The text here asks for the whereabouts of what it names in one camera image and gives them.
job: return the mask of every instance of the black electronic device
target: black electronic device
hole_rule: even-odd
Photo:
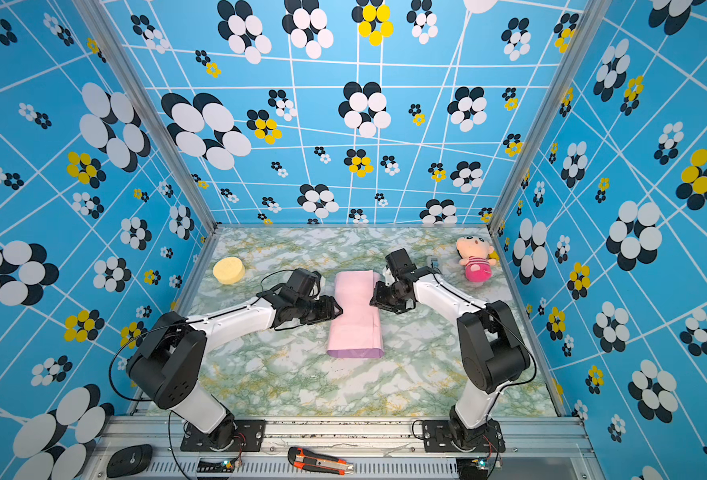
[[[106,466],[108,478],[136,475],[146,470],[151,464],[153,448],[146,444],[122,448],[113,454]]]

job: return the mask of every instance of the black mounting plate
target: black mounting plate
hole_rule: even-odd
[[[234,420],[236,428],[234,435],[241,433],[247,439],[247,445],[242,447],[243,452],[260,452],[263,445],[263,435],[265,433],[265,420]],[[183,435],[183,442],[180,444],[182,452],[213,452],[208,446],[209,440],[204,433],[201,433],[190,423],[186,422],[186,430]],[[238,452],[239,441],[234,438],[233,442],[226,447],[223,452]]]
[[[485,436],[492,444],[493,452],[505,451],[505,442],[502,439],[500,423],[489,420],[484,427],[474,430],[474,436]],[[471,451],[460,450],[455,447],[452,436],[449,434],[449,422],[446,420],[423,420],[423,446],[428,453],[489,453],[490,445],[482,439],[481,443]]]

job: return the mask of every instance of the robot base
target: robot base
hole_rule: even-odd
[[[242,446],[243,452],[260,452],[263,445],[263,434],[265,432],[265,420],[234,420],[236,428],[234,429],[233,442],[230,442],[223,452],[238,452],[239,439],[235,436],[241,433],[247,439],[247,444]],[[217,450],[212,445],[210,436],[202,433],[198,428],[191,423],[186,423],[186,430],[183,436],[183,442],[180,444],[180,449],[183,452],[213,452]]]
[[[425,420],[423,421],[423,446],[428,453],[457,453],[457,452],[504,452],[505,442],[502,439],[500,424],[495,420],[489,420],[481,427],[473,430],[465,430],[465,435],[456,433],[453,435],[453,420]],[[455,438],[459,438],[461,445],[455,444]],[[472,443],[463,445],[462,439],[473,439]]]

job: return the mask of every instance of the orange and black utility knife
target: orange and black utility knife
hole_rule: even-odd
[[[335,475],[354,473],[354,466],[345,460],[313,453],[306,448],[290,447],[290,451],[287,452],[287,460],[293,466],[309,472],[333,473]]]

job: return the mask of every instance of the doll face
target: doll face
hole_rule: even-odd
[[[463,258],[468,258],[469,256],[486,258],[495,250],[489,242],[478,236],[464,236],[459,238],[456,246],[457,251],[460,252]]]

